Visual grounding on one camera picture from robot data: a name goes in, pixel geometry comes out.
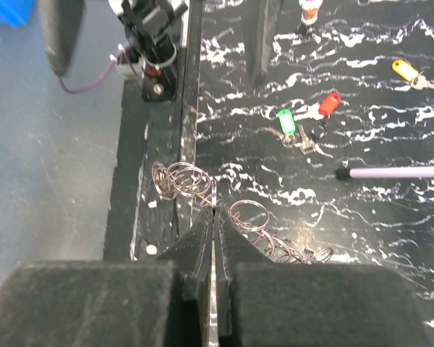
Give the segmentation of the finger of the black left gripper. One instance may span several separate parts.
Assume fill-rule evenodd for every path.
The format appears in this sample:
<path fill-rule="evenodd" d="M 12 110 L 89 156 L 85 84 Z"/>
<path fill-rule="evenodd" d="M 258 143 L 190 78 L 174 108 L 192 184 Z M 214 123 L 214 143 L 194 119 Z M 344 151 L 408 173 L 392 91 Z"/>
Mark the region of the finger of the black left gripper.
<path fill-rule="evenodd" d="M 38 0 L 38 11 L 49 65 L 57 77 L 63 77 L 75 51 L 85 1 Z"/>
<path fill-rule="evenodd" d="M 260 87 L 268 74 L 273 39 L 283 4 L 282 0 L 250 0 L 243 3 L 243 43 L 250 87 Z"/>

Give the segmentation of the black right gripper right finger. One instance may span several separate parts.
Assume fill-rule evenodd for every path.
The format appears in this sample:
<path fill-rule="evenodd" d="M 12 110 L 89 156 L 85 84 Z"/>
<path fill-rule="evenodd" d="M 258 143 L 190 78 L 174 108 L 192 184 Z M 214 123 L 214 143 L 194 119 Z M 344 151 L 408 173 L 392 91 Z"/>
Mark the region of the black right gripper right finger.
<path fill-rule="evenodd" d="M 374 265 L 286 265 L 263 256 L 229 214 L 213 217 L 222 346 L 429 346 L 412 293 Z"/>

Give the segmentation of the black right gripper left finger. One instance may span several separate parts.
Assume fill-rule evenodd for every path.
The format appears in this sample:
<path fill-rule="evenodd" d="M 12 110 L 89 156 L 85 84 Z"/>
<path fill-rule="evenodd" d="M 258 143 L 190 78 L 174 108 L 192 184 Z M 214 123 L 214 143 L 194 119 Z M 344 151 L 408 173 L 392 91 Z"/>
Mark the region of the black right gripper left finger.
<path fill-rule="evenodd" d="M 213 212 L 160 256 L 20 265 L 0 287 L 0 346 L 206 346 Z"/>

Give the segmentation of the plain silver key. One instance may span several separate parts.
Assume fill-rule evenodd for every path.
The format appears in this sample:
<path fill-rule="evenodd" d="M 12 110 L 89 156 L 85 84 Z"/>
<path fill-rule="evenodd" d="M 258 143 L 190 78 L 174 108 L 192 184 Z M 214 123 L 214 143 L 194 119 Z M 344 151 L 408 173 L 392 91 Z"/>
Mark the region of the plain silver key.
<path fill-rule="evenodd" d="M 301 138 L 300 150 L 304 155 L 315 152 L 315 141 L 312 140 L 305 132 L 304 127 L 299 124 L 297 126 Z"/>

